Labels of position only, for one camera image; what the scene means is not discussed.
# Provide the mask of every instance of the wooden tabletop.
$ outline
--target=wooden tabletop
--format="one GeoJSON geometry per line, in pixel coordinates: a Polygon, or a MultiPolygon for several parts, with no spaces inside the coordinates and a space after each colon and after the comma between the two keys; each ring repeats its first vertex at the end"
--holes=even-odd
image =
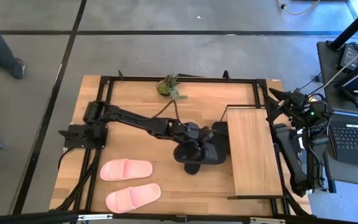
{"type": "Polygon", "coordinates": [[[283,195],[266,109],[227,107],[236,195],[283,195]]]}
{"type": "MultiPolygon", "coordinates": [[[[84,76],[78,95],[73,122],[83,124],[82,117],[89,101],[96,99],[100,76],[84,76]]],[[[268,80],[268,86],[282,89],[280,80],[268,80]]],[[[168,102],[156,92],[156,82],[115,81],[111,104],[120,106],[143,116],[153,116],[168,102]]],[[[224,114],[226,105],[254,105],[253,87],[245,83],[181,83],[179,91],[188,98],[178,101],[179,117],[182,122],[192,121],[200,127],[211,126],[224,114]]],[[[174,108],[169,107],[160,117],[174,118],[174,108]]],[[[202,165],[196,175],[184,172],[183,164],[173,158],[173,141],[164,141],[149,136],[145,131],[121,123],[108,123],[106,147],[102,150],[99,169],[113,159],[138,159],[153,164],[153,174],[144,179],[106,182],[99,178],[93,195],[91,210],[109,212],[106,196],[113,191],[130,186],[157,183],[162,189],[161,197],[153,203],[140,207],[133,213],[187,214],[187,215],[257,215],[271,216],[269,200],[228,200],[236,193],[231,157],[217,166],[202,165]]],[[[75,149],[62,160],[50,208],[59,206],[72,191],[80,175],[84,149],[75,149]]],[[[286,184],[289,171],[282,160],[286,184]]],[[[83,191],[86,198],[87,185],[83,191]]],[[[310,212],[307,197],[298,200],[310,212]]],[[[85,207],[85,200],[80,208],[85,207]]]]}

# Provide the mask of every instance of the pink slipper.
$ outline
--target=pink slipper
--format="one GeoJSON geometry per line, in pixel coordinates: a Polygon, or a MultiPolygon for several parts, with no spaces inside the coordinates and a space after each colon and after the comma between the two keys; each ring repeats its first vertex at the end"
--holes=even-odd
{"type": "Polygon", "coordinates": [[[161,189],[158,184],[146,184],[109,194],[106,198],[106,205],[114,213],[124,213],[154,202],[160,196],[161,189]]]}
{"type": "Polygon", "coordinates": [[[100,178],[108,181],[149,177],[153,165],[149,161],[115,159],[107,162],[100,170],[100,178]]]}

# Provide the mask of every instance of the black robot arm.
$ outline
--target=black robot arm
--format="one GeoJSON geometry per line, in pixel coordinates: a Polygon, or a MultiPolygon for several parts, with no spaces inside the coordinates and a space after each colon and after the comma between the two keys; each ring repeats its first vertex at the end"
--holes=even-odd
{"type": "Polygon", "coordinates": [[[178,146],[173,150],[173,156],[176,161],[185,163],[185,171],[189,174],[196,174],[202,164],[220,164],[226,160],[226,155],[211,144],[211,130],[207,126],[200,128],[195,123],[183,124],[173,118],[147,118],[98,101],[89,102],[83,120],[94,127],[116,121],[143,129],[157,139],[175,141],[178,146]]]}
{"type": "Polygon", "coordinates": [[[301,197],[311,194],[315,189],[323,187],[322,166],[313,148],[327,143],[328,137],[324,133],[329,126],[331,113],[323,100],[310,101],[310,96],[300,93],[298,89],[294,92],[269,90],[278,101],[264,94],[268,111],[266,120],[272,125],[273,140],[278,144],[290,171],[291,189],[301,197]],[[281,114],[287,116],[296,129],[302,129],[302,135],[290,134],[285,124],[273,124],[281,114]],[[298,141],[299,137],[302,137],[307,153],[306,173],[302,171],[291,144],[291,141],[298,141]]]}

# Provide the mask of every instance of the gray floor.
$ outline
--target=gray floor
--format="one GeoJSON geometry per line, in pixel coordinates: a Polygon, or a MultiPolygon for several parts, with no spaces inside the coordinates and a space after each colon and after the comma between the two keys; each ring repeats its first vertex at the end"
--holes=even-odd
{"type": "MultiPolygon", "coordinates": [[[[70,30],[80,1],[0,0],[0,29],[70,30]]],[[[291,1],[293,11],[310,3],[291,1]]],[[[273,0],[261,1],[88,1],[80,30],[343,30],[352,16],[343,2],[322,2],[309,14],[289,16],[273,0]]],[[[21,81],[0,71],[0,215],[7,214],[62,61],[68,36],[4,36],[27,61],[21,81]]],[[[287,90],[319,73],[318,41],[332,37],[208,35],[77,36],[24,212],[48,209],[63,139],[83,75],[156,76],[187,73],[238,78],[279,78],[287,90]]],[[[309,92],[319,86],[312,83],[309,92]]],[[[338,183],[338,194],[310,196],[324,218],[358,221],[358,186],[338,183]]]]}

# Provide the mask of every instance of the small plant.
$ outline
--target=small plant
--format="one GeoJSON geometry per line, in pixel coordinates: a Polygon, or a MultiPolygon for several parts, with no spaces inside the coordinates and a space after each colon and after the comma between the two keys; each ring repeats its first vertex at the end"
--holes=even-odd
{"type": "Polygon", "coordinates": [[[177,80],[177,75],[167,75],[163,80],[157,83],[158,93],[160,93],[162,96],[171,96],[174,100],[182,100],[187,98],[187,96],[180,95],[179,91],[176,89],[176,86],[179,85],[177,80]]]}

